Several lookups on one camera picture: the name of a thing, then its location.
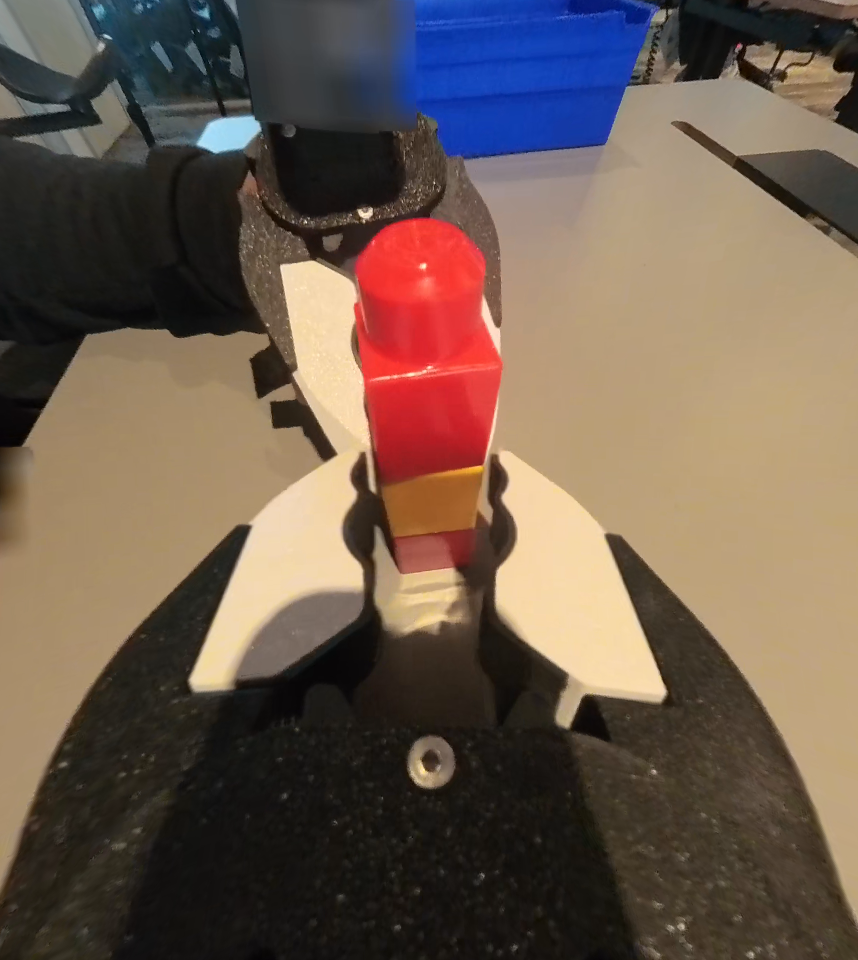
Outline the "black table mat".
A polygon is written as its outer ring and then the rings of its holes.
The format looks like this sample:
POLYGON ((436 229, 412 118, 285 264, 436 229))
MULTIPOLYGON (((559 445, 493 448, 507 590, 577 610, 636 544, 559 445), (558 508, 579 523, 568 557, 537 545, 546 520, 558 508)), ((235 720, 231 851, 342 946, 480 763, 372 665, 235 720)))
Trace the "black table mat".
POLYGON ((858 247, 858 167, 827 150, 739 155, 735 170, 800 216, 812 214, 858 247))

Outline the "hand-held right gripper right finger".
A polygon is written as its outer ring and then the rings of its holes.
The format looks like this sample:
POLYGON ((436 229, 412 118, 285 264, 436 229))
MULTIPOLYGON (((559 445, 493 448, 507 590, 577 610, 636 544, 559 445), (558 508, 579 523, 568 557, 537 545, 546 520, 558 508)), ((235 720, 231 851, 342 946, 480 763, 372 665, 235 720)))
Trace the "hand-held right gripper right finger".
POLYGON ((517 455, 493 455, 479 655, 500 725, 585 730, 591 700, 662 706, 664 682, 603 526, 517 455))

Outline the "red mega block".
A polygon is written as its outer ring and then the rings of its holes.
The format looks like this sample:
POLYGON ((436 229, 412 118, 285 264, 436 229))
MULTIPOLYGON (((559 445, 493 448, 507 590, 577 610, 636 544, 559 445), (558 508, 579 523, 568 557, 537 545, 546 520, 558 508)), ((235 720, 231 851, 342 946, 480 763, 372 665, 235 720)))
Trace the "red mega block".
POLYGON ((412 534, 393 539, 392 556, 402 574, 457 570, 471 563, 477 544, 475 528, 412 534))
POLYGON ((503 361, 483 319, 485 260, 457 226, 381 229, 355 265, 364 406, 381 480, 483 463, 503 361))

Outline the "person's left forearm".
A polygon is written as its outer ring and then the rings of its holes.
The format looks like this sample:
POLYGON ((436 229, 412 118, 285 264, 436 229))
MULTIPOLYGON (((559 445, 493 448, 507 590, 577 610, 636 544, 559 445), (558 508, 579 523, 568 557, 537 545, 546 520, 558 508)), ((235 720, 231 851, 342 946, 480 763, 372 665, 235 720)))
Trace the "person's left forearm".
POLYGON ((239 151, 130 164, 0 136, 0 341, 264 331, 240 261, 249 173, 239 151))

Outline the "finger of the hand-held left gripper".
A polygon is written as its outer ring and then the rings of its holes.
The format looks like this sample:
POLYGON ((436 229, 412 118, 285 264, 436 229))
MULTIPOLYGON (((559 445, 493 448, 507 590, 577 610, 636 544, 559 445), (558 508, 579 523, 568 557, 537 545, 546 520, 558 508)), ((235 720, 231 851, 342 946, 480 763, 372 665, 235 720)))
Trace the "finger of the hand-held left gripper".
POLYGON ((363 376, 353 348, 356 287, 321 261, 280 269, 294 347, 294 384, 337 454, 368 451, 363 376))
MULTIPOLYGON (((500 328, 495 325, 495 322, 494 322, 494 320, 493 320, 492 318, 490 318, 490 319, 489 319, 489 318, 485 318, 485 319, 484 319, 484 324, 485 324, 485 327, 486 327, 486 329, 487 329, 487 331, 488 331, 488 334, 489 334, 489 336, 490 336, 490 339, 491 339, 492 342, 493 342, 493 346, 494 346, 494 348, 495 348, 496 353, 499 354, 500 359, 502 359, 502 353, 503 353, 503 350, 502 350, 502 333, 501 333, 500 328)), ((489 433, 489 437, 488 437, 488 442, 487 442, 487 445, 486 445, 486 454, 492 454, 493 451, 494 451, 494 449, 495 449, 494 444, 495 444, 495 437, 496 437, 497 426, 498 426, 499 405, 500 405, 500 402, 501 402, 501 395, 502 395, 502 394, 501 394, 501 390, 502 390, 502 386, 503 386, 503 378, 502 378, 502 375, 500 374, 500 381, 499 381, 499 386, 498 386, 497 391, 496 391, 496 401, 495 401, 495 406, 494 406, 494 409, 493 409, 493 418, 492 418, 492 422, 491 422, 491 425, 490 425, 490 433, 489 433)))

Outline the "black-legged desk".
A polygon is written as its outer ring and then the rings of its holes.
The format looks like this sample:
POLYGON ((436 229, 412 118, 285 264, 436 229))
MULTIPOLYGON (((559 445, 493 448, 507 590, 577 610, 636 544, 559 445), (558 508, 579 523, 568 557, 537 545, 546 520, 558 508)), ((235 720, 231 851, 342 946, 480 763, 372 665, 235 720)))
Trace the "black-legged desk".
POLYGON ((744 65, 748 47, 770 44, 780 55, 828 57, 835 71, 851 75, 835 121, 858 134, 858 2, 681 1, 676 10, 681 78, 720 78, 733 61, 745 79, 770 90, 778 68, 765 73, 744 65))

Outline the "yellow mega block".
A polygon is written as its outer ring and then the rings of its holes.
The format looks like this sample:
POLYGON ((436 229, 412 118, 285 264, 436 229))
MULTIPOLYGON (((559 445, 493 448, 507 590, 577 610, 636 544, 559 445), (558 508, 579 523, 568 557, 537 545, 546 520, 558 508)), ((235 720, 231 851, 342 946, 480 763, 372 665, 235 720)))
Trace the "yellow mega block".
POLYGON ((390 534, 399 539, 474 528, 483 476, 484 467, 477 464, 383 484, 380 495, 390 534))

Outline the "blue plastic bin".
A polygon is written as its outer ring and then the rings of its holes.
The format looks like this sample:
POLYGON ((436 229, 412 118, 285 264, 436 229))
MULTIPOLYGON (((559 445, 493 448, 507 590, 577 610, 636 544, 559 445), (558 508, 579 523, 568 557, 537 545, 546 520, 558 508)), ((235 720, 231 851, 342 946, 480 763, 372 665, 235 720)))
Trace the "blue plastic bin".
POLYGON ((597 147, 609 138, 654 6, 415 3, 415 100, 449 157, 597 147))

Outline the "black chair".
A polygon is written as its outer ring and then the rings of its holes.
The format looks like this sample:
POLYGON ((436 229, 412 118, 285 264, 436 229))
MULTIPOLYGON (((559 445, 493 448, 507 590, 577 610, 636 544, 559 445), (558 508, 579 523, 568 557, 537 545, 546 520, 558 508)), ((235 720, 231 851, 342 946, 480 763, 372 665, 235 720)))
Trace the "black chair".
POLYGON ((1 118, 0 136, 30 138, 82 130, 102 124, 95 101, 111 84, 123 91, 125 111, 147 148, 156 139, 142 107, 118 45, 109 35, 99 37, 96 51, 81 74, 72 77, 21 54, 0 42, 0 84, 15 98, 54 111, 1 118))

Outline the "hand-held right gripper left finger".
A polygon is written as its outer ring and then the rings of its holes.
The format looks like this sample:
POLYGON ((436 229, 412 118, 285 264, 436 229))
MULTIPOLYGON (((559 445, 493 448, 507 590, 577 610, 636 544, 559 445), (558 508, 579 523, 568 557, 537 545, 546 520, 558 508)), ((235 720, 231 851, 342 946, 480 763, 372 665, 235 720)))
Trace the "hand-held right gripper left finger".
POLYGON ((189 675, 193 692, 294 676, 372 619, 367 457, 339 454, 250 523, 189 675))

